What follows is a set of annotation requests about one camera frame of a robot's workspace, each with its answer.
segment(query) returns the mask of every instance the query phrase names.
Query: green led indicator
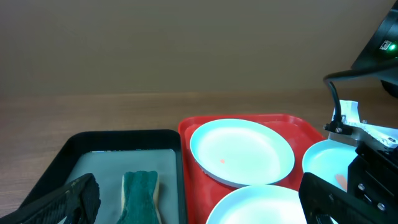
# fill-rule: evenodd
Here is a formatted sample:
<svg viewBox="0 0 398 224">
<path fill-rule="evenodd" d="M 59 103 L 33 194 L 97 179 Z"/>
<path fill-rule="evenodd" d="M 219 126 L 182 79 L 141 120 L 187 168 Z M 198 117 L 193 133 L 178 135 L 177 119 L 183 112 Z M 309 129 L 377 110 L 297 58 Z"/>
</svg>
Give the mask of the green led indicator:
<svg viewBox="0 0 398 224">
<path fill-rule="evenodd" d="M 389 50 L 395 50 L 397 46 L 395 44 L 391 44 L 391 46 L 388 48 Z"/>
</svg>

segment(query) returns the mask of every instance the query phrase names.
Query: bolt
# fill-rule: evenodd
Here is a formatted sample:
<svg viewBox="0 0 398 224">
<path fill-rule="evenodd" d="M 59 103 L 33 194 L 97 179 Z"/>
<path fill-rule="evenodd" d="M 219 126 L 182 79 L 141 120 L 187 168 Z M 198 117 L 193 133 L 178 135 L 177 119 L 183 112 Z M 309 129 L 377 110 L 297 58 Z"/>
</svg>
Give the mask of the bolt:
<svg viewBox="0 0 398 224">
<path fill-rule="evenodd" d="M 382 204 L 382 203 L 378 203 L 377 207 L 381 210 L 381 211 L 385 211 L 386 207 Z"/>
<path fill-rule="evenodd" d="M 363 184 L 358 184 L 358 188 L 359 188 L 360 190 L 362 190 L 362 191 L 365 190 L 365 186 L 364 186 Z"/>
</svg>

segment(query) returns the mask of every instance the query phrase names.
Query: green sponge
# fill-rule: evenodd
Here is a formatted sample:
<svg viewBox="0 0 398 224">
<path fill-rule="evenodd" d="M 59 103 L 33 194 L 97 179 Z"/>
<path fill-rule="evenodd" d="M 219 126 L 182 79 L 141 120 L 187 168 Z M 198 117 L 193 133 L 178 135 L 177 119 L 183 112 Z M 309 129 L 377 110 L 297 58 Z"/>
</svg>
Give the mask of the green sponge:
<svg viewBox="0 0 398 224">
<path fill-rule="evenodd" d="M 161 224 L 156 171 L 127 172 L 122 179 L 122 215 L 117 224 Z"/>
</svg>

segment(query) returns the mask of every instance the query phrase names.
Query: beige wall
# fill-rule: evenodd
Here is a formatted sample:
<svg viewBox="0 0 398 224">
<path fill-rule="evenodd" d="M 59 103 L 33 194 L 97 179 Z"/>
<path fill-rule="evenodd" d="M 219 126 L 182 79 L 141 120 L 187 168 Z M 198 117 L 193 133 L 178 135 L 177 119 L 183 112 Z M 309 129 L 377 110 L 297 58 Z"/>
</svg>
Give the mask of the beige wall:
<svg viewBox="0 0 398 224">
<path fill-rule="evenodd" d="M 0 95 L 324 88 L 394 1 L 2 0 Z"/>
</svg>

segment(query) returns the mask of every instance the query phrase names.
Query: plate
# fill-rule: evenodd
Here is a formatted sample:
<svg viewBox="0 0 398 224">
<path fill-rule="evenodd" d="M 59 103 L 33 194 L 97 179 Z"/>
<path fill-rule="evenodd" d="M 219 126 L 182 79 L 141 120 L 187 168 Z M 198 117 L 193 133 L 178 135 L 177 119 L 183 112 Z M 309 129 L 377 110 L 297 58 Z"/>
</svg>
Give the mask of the plate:
<svg viewBox="0 0 398 224">
<path fill-rule="evenodd" d="M 221 199 L 206 224 L 306 224 L 299 193 L 275 185 L 252 185 Z"/>
<path fill-rule="evenodd" d="M 190 147 L 206 174 L 232 187 L 278 182 L 294 166 L 293 150 L 281 135 L 242 119 L 219 119 L 200 126 Z"/>
<path fill-rule="evenodd" d="M 354 146 L 330 139 L 320 141 L 305 152 L 303 171 L 311 172 L 346 191 L 340 179 L 345 182 L 348 180 L 348 166 L 357 156 L 355 149 Z"/>
</svg>

